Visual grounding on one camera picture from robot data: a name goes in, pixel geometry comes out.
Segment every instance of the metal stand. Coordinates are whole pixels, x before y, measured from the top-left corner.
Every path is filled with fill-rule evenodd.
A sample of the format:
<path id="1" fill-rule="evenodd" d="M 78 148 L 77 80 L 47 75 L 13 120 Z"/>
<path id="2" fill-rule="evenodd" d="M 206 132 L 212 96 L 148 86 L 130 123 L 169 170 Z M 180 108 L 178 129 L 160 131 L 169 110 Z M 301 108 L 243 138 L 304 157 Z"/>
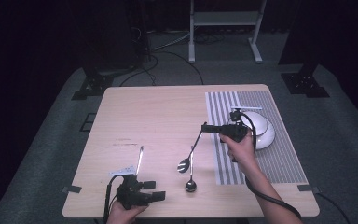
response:
<path id="1" fill-rule="evenodd" d="M 262 0 L 258 11 L 237 11 L 237 12 L 195 12 L 194 0 L 190 1 L 190 40 L 188 42 L 188 60 L 193 63 L 196 61 L 194 50 L 194 27 L 213 26 L 213 25 L 254 25 L 253 37 L 248 38 L 249 45 L 255 57 L 256 63 L 263 60 L 258 51 L 256 40 L 260 31 L 261 21 L 263 20 L 264 9 L 267 0 Z"/>
<path id="2" fill-rule="evenodd" d="M 309 98 L 330 97 L 312 76 L 317 66 L 317 63 L 304 63 L 298 73 L 281 74 L 291 94 L 306 94 Z"/>
<path id="3" fill-rule="evenodd" d="M 75 91 L 72 100 L 86 100 L 88 96 L 102 96 L 104 91 L 112 86 L 114 77 L 102 76 L 95 68 L 83 67 L 86 79 L 79 91 Z"/>

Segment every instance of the wooden table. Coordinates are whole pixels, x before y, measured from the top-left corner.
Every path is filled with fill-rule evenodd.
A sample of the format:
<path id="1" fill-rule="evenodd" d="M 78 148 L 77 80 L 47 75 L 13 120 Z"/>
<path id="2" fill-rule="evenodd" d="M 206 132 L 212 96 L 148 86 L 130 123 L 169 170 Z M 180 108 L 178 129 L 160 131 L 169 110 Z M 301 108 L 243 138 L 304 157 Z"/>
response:
<path id="1" fill-rule="evenodd" d="M 179 174 L 176 170 L 179 161 L 188 156 L 200 125 L 208 120 L 205 92 L 210 91 L 265 91 L 270 94 L 265 85 L 107 89 L 73 181 L 73 186 L 82 189 L 79 193 L 69 192 L 63 215 L 102 217 L 106 185 L 111 179 L 109 172 L 130 165 L 136 168 L 139 149 L 144 146 L 138 181 L 155 180 L 157 187 L 141 192 L 166 191 L 166 200 L 151 203 L 139 217 L 263 216 L 254 194 L 245 185 L 216 184 L 209 134 L 202 135 L 194 153 L 196 192 L 185 191 L 189 171 Z M 114 181 L 112 195 L 121 182 L 121 177 Z M 297 188 L 302 184 L 308 183 L 273 186 L 303 217 L 317 216 L 319 207 L 313 194 Z"/>

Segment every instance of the white shelf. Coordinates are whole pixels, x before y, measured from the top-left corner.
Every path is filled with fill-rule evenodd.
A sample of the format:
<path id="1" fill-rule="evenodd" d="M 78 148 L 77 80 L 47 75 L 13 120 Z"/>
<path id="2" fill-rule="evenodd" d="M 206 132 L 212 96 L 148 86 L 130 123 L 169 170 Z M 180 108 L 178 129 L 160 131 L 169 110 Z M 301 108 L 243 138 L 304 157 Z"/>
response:
<path id="1" fill-rule="evenodd" d="M 257 17 L 258 11 L 194 12 L 194 25 L 256 25 Z"/>
<path id="2" fill-rule="evenodd" d="M 267 0 L 262 0 L 259 11 L 214 11 L 196 12 L 194 11 L 194 0 L 190 0 L 190 39 L 188 41 L 188 61 L 196 61 L 194 45 L 194 27 L 196 26 L 225 26 L 225 25 L 253 25 L 254 34 L 248 39 L 256 63 L 263 60 L 258 51 L 256 40 L 263 20 L 264 8 Z"/>

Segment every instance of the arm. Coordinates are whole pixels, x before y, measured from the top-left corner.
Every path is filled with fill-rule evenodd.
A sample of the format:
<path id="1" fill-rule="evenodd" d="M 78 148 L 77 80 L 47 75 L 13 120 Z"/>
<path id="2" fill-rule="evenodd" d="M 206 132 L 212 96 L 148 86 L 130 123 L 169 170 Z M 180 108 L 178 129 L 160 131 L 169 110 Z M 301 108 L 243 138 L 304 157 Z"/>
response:
<path id="1" fill-rule="evenodd" d="M 249 179 L 252 186 L 257 191 L 282 201 L 282 198 L 269 183 L 256 162 L 251 132 L 248 132 L 239 143 L 222 134 L 220 134 L 220 139 L 228 144 L 229 157 L 237 160 L 239 168 Z M 286 208 L 257 196 L 256 198 L 268 223 L 302 223 L 294 213 Z"/>
<path id="2" fill-rule="evenodd" d="M 146 208 L 147 206 L 133 206 L 126 210 L 120 202 L 114 201 L 106 224 L 131 224 Z"/>

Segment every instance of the black tape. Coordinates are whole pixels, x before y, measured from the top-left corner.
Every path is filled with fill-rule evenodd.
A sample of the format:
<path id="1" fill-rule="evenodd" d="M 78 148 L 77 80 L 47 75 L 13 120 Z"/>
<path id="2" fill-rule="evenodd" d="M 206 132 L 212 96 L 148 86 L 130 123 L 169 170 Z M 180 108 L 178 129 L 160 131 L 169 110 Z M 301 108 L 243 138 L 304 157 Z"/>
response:
<path id="1" fill-rule="evenodd" d="M 62 193 L 68 193 L 68 192 L 73 192 L 73 193 L 80 193 L 81 191 L 81 187 L 78 186 L 69 186 L 69 187 L 63 187 L 62 189 Z"/>
<path id="2" fill-rule="evenodd" d="M 297 185 L 299 191 L 312 191 L 311 185 Z"/>
<path id="3" fill-rule="evenodd" d="M 91 132 L 92 124 L 94 123 L 97 113 L 88 113 L 86 119 L 80 127 L 80 132 Z"/>

